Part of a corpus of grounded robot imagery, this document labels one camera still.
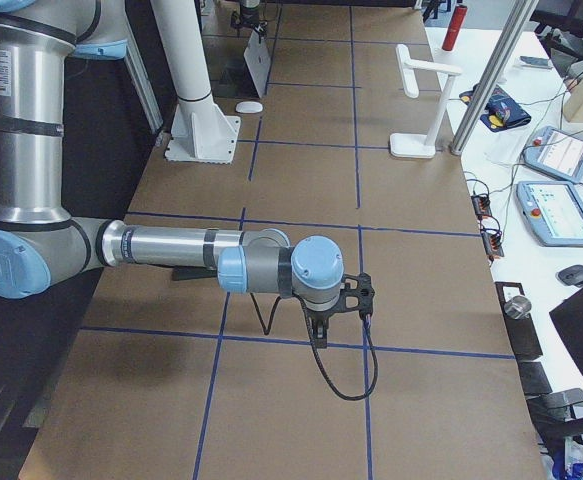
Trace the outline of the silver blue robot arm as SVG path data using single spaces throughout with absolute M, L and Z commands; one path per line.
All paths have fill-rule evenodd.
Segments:
M 62 206 L 65 60 L 121 59 L 128 35 L 121 1 L 0 1 L 0 296 L 21 299 L 101 267 L 170 267 L 228 292 L 298 299 L 311 344 L 325 347 L 329 318 L 346 306 L 331 239 L 128 225 Z
M 267 21 L 260 17 L 259 0 L 239 0 L 239 9 L 233 11 L 230 25 L 236 31 L 250 29 L 255 32 L 259 39 L 267 37 Z

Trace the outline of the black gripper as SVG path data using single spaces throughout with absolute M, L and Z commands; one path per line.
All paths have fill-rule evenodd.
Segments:
M 267 22 L 261 20 L 258 15 L 247 15 L 234 11 L 231 16 L 230 25 L 238 32 L 242 29 L 251 29 L 260 39 L 267 37 Z
M 329 320 L 339 312 L 339 305 L 334 303 L 324 310 L 315 310 L 306 306 L 306 310 L 309 319 L 309 338 L 314 341 L 317 349 L 326 349 L 328 347 Z

